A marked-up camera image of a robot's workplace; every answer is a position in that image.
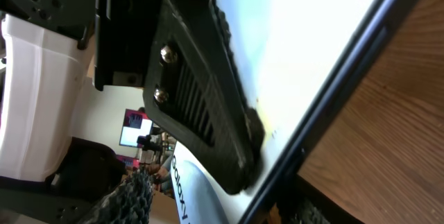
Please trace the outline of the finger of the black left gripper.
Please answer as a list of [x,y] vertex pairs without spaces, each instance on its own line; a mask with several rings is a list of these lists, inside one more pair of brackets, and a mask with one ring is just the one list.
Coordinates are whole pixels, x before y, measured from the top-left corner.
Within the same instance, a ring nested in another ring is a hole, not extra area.
[[230,38],[213,0],[162,0],[143,97],[147,115],[233,195],[257,178],[264,127],[247,105]]

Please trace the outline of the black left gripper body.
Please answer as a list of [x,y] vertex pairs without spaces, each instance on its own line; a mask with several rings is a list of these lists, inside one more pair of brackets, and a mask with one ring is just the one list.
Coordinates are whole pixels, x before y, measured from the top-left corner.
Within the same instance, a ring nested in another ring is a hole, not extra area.
[[96,0],[94,86],[141,87],[162,0]]

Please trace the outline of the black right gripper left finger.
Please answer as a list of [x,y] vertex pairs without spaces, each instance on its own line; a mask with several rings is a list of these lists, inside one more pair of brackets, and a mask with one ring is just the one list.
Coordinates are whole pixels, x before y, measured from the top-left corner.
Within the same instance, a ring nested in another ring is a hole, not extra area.
[[138,169],[95,204],[78,223],[148,224],[152,200],[150,175]]

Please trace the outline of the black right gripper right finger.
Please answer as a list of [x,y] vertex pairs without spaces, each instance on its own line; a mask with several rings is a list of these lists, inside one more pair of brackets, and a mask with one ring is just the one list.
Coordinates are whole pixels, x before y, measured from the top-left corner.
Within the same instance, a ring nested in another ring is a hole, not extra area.
[[287,180],[276,201],[282,223],[362,224],[308,181],[295,175]]

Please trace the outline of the Samsung Galaxy smartphone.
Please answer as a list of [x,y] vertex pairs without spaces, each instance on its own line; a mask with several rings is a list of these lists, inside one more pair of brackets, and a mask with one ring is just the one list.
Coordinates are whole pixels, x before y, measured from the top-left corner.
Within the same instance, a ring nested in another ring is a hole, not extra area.
[[181,223],[261,223],[417,0],[215,0],[246,98],[264,127],[257,178],[226,193],[178,141]]

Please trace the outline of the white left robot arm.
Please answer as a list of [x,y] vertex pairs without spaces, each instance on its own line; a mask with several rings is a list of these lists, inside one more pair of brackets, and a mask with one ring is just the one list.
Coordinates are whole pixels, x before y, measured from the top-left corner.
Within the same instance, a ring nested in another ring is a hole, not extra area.
[[263,125],[241,75],[250,21],[270,0],[1,0],[6,77],[1,198],[56,223],[146,223],[148,175],[69,125],[94,61],[94,86],[141,87],[148,116],[209,173],[173,186],[183,223],[249,223]]

